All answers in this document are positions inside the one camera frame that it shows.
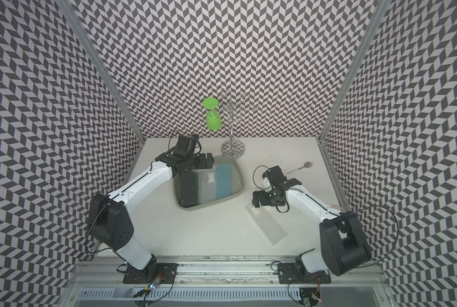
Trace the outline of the long frosted pencil case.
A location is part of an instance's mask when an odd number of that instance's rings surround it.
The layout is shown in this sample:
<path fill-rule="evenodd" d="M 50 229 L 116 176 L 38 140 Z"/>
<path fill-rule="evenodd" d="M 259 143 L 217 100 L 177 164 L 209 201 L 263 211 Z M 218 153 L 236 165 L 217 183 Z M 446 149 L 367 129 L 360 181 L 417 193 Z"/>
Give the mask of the long frosted pencil case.
<path fill-rule="evenodd" d="M 252 204 L 246 205 L 245 210 L 271 245 L 275 246 L 287 236 L 287 233 L 268 210 L 255 207 Z"/>

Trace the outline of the translucent white pencil case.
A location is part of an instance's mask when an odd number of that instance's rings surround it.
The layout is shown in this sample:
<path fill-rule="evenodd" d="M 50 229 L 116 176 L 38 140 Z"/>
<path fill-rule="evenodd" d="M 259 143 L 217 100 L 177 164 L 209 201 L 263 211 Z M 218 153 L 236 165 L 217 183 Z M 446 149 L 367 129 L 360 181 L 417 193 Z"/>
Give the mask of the translucent white pencil case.
<path fill-rule="evenodd" d="M 206 169 L 198 173 L 200 179 L 200 204 L 210 203 L 216 200 L 217 169 Z"/>

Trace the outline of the grey storage box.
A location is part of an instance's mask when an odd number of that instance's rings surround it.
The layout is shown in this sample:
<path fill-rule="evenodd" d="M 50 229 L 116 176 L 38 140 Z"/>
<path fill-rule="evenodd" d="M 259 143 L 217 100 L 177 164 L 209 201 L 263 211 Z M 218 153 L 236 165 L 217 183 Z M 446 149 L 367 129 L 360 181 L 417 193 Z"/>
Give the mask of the grey storage box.
<path fill-rule="evenodd" d="M 244 182 L 242 171 L 241 171 L 241 168 L 240 168 L 238 162 L 230 156 L 218 156 L 218 157 L 214 158 L 214 164 L 213 164 L 212 168 L 217 169 L 217 167 L 219 165 L 223 165 L 223 164 L 231 165 L 231 168 L 232 168 L 232 194 L 229 197 L 226 197 L 226 198 L 223 198 L 220 200 L 216 199 L 215 201 L 210 202 L 210 203 L 200 204 L 200 202 L 199 202 L 200 179 L 198 178 L 198 173 L 202 170 L 191 170 L 197 175 L 197 179 L 198 179 L 197 204 L 194 207 L 190 207 L 190 208 L 181 207 L 180 196 L 179 196 L 179 176 L 177 176 L 173 179 L 173 192 L 175 195 L 175 201 L 176 201 L 177 206 L 180 207 L 181 209 L 184 209 L 187 211 L 193 211 L 196 209 L 202 209 L 202 208 L 209 207 L 212 205 L 217 205 L 221 202 L 225 202 L 225 201 L 234 199 L 234 198 L 238 197 L 239 195 L 241 195 L 245 189 L 245 182 Z"/>

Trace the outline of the light blue ribbed pencil case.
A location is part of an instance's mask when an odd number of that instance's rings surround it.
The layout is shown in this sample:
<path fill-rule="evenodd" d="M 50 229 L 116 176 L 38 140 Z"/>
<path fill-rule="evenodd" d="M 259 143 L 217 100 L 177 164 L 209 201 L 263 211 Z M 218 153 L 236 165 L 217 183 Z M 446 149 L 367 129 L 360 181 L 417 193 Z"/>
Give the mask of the light blue ribbed pencil case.
<path fill-rule="evenodd" d="M 217 167 L 216 199 L 220 200 L 232 194 L 232 168 L 223 164 Z"/>

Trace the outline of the black pencil case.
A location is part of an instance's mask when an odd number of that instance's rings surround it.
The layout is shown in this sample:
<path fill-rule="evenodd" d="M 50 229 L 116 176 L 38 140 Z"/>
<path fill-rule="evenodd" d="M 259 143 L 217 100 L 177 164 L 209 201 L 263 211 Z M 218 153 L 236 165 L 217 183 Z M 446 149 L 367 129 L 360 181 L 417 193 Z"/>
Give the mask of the black pencil case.
<path fill-rule="evenodd" d="M 180 205 L 183 208 L 194 207 L 197 204 L 198 179 L 193 171 L 186 171 L 179 176 Z"/>

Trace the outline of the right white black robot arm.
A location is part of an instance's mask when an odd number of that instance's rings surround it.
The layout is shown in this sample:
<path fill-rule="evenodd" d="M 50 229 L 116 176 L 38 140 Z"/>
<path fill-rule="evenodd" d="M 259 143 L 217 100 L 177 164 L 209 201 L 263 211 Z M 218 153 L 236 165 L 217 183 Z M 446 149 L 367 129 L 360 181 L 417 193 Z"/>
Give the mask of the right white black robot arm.
<path fill-rule="evenodd" d="M 265 186 L 253 192 L 252 206 L 297 209 L 319 226 L 319 247 L 296 257 L 304 272 L 329 271 L 341 276 L 371 260 L 371 247 L 357 213 L 342 212 L 322 202 L 301 181 L 287 178 L 279 166 L 268 168 L 262 179 Z"/>

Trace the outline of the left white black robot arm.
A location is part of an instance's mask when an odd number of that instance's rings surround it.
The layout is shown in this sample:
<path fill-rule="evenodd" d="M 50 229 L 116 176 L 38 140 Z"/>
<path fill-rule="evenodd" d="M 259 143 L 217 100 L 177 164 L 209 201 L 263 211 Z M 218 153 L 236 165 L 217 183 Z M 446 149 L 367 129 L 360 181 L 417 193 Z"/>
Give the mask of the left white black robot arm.
<path fill-rule="evenodd" d="M 181 135 L 175 146 L 157 156 L 131 182 L 107 195 L 97 193 L 90 201 L 86 239 L 107 245 L 137 271 L 153 265 L 154 255 L 138 240 L 131 218 L 141 202 L 162 184 L 189 170 L 211 169 L 213 155 L 201 150 L 199 135 Z"/>

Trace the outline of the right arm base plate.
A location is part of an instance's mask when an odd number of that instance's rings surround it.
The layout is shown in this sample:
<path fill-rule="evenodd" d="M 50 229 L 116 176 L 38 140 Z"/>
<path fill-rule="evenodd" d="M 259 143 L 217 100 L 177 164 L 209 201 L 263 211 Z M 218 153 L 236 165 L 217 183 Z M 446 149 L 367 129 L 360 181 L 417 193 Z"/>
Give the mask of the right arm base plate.
<path fill-rule="evenodd" d="M 302 283 L 302 284 L 331 284 L 331 276 L 326 271 L 310 273 L 304 267 L 295 263 L 278 262 L 274 268 L 278 275 L 280 284 Z"/>

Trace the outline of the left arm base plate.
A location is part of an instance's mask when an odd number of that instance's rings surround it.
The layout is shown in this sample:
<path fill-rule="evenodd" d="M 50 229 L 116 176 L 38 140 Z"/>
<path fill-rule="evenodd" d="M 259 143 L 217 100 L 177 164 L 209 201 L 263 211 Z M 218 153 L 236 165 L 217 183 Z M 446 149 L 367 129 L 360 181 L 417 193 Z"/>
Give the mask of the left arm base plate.
<path fill-rule="evenodd" d="M 149 265 L 145 269 L 139 270 L 128 264 L 122 283 L 135 285 L 172 284 L 177 276 L 178 267 L 177 263 L 160 263 Z"/>

